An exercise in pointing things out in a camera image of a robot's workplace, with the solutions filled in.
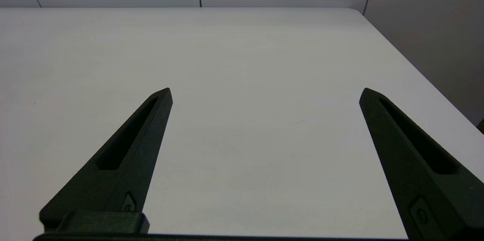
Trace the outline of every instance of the black mount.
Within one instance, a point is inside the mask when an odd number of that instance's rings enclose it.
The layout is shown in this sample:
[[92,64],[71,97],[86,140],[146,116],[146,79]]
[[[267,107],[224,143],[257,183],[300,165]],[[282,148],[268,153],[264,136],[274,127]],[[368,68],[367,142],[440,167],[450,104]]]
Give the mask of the black mount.
[[[152,94],[42,208],[35,240],[360,240],[147,234],[141,211],[171,105],[168,88]],[[409,239],[484,239],[484,184],[384,95],[366,88],[360,107]]]

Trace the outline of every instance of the table surface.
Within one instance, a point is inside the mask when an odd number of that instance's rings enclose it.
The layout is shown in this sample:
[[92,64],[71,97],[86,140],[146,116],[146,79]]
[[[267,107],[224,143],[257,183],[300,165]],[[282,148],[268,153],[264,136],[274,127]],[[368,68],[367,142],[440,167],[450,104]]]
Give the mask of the table surface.
[[153,92],[151,233],[405,238],[358,105],[385,94],[484,179],[484,136],[351,9],[0,9],[0,232]]

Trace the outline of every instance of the white table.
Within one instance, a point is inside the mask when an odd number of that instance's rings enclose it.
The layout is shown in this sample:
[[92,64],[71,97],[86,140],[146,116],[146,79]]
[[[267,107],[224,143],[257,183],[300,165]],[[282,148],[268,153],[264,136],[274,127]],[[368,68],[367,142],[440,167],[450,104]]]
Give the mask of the white table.
[[173,108],[152,233],[405,238],[358,105],[388,96],[484,179],[484,136],[350,9],[0,9],[0,232],[152,93]]

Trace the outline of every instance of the screw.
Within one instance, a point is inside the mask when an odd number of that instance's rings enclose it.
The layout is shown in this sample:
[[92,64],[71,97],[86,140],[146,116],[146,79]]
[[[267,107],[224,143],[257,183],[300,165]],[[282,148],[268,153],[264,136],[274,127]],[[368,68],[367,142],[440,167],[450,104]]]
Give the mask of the screw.
[[427,213],[425,213],[425,211],[422,209],[417,210],[417,218],[422,224],[426,224],[428,222]]

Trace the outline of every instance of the white wall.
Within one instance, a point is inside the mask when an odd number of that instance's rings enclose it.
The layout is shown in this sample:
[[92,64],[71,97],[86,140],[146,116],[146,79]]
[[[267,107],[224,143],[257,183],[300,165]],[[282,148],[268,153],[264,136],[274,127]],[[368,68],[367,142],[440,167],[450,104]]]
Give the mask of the white wall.
[[365,16],[474,125],[483,119],[484,0],[368,0]]

